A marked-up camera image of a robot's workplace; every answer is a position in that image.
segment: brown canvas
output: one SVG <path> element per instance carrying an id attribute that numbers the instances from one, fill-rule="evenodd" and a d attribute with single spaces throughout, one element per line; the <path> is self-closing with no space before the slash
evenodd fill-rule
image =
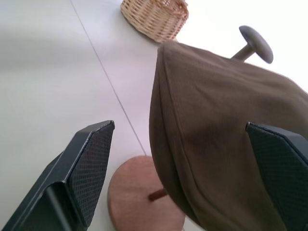
<path id="1" fill-rule="evenodd" d="M 208 231 L 285 231 L 264 187 L 247 122 L 308 139 L 308 96 L 259 67 L 168 42 L 158 50 L 150 110 L 157 173 Z"/>

